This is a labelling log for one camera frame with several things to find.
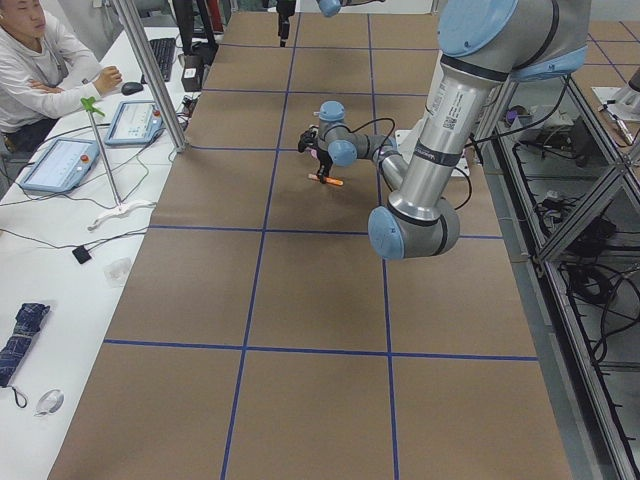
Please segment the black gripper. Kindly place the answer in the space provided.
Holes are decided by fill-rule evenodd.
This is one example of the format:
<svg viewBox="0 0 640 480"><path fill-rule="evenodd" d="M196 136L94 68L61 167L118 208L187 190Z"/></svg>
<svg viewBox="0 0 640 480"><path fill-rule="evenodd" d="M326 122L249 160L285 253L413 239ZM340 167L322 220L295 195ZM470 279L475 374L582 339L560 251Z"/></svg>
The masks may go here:
<svg viewBox="0 0 640 480"><path fill-rule="evenodd" d="M327 151L317 149L316 158L319 161L319 168L316 172L316 177L320 183L326 183L333 185L334 181L330 175L331 167L333 166L333 160Z"/></svg>
<svg viewBox="0 0 640 480"><path fill-rule="evenodd" d="M284 48L289 39L290 22L289 18L295 14L296 0L277 0L279 46Z"/></svg>

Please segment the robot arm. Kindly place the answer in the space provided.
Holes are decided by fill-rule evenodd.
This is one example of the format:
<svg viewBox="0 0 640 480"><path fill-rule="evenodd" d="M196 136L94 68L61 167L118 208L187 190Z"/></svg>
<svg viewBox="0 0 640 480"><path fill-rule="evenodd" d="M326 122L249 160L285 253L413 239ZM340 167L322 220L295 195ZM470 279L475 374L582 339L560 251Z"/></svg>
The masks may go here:
<svg viewBox="0 0 640 480"><path fill-rule="evenodd" d="M410 159L393 140L351 131L345 110L322 104L317 155L335 165L376 164L391 192L368 219L372 248L387 260L443 254L460 222L443 192L489 94L507 80L568 75L586 58L588 1L450 1L438 24L443 77Z"/></svg>
<svg viewBox="0 0 640 480"><path fill-rule="evenodd" d="M316 6L325 17L332 17L338 14L343 8L351 6L361 6L374 3L376 0L370 1L352 1L352 0L317 0ZM289 39L290 18L295 14L297 6L296 0L276 0L275 9L277 14L278 38L279 46L284 48Z"/></svg>

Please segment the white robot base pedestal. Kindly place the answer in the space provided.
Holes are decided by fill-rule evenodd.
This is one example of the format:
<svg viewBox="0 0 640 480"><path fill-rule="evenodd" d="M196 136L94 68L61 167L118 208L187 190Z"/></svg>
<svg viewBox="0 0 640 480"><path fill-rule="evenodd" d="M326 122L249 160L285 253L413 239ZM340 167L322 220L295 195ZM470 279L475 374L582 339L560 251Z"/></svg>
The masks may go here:
<svg viewBox="0 0 640 480"><path fill-rule="evenodd" d="M409 164L411 161L422 127L423 122L420 121L417 122L412 129L398 129L394 133L397 150L403 157L406 164ZM466 150L467 148L464 148L456 157L457 162L452 170L453 178L463 178L468 176L470 173Z"/></svg>

